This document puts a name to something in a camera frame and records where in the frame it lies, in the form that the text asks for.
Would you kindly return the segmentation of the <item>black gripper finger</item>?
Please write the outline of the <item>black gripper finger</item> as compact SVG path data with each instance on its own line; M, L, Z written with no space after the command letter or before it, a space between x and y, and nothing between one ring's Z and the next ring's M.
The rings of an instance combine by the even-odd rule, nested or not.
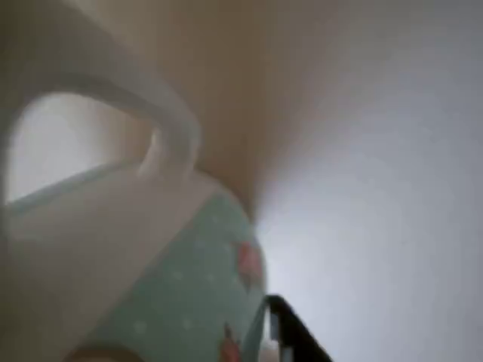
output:
M333 361L282 296L271 294L265 300L270 339L278 343L280 361Z

